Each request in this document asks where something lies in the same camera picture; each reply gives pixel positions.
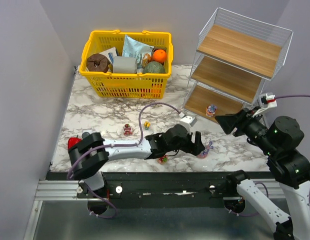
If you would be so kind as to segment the purple bunny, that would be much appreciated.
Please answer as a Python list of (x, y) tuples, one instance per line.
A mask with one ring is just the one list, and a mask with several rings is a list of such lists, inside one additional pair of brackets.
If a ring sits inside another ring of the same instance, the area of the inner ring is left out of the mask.
[(197, 158), (199, 159), (206, 158), (208, 156), (209, 151), (213, 149), (214, 149), (213, 141), (210, 141), (208, 145), (206, 145), (205, 149), (199, 155), (197, 155)]

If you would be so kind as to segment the purple bunny cupcake figure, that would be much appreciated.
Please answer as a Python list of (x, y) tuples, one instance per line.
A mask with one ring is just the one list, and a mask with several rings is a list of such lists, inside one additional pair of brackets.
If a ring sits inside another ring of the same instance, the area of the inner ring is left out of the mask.
[(217, 110), (217, 106), (211, 104), (209, 106), (207, 106), (206, 110), (205, 110), (205, 114), (207, 117), (213, 117), (216, 113)]

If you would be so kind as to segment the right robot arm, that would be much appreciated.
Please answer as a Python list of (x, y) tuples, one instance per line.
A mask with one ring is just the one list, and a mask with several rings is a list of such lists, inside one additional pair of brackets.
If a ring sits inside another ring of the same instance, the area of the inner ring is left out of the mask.
[(265, 196), (243, 170), (227, 175), (226, 192), (244, 197), (267, 222), (275, 240), (310, 240), (310, 162), (296, 149), (304, 138), (298, 122), (279, 116), (268, 128), (247, 108), (215, 119), (225, 134), (247, 136), (267, 156), (267, 166), (284, 193), (289, 213)]

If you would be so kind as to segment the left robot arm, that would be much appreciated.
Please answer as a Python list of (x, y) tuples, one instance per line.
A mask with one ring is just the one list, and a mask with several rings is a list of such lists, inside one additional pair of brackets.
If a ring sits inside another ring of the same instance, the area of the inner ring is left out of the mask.
[(99, 132), (94, 132), (83, 139), (68, 142), (71, 169), (67, 179), (83, 180), (91, 190), (97, 191), (105, 186), (99, 170), (108, 161), (158, 159), (173, 151), (197, 156), (204, 149), (201, 133), (195, 133), (193, 142), (192, 133), (180, 124), (166, 132), (147, 135), (141, 142), (104, 139)]

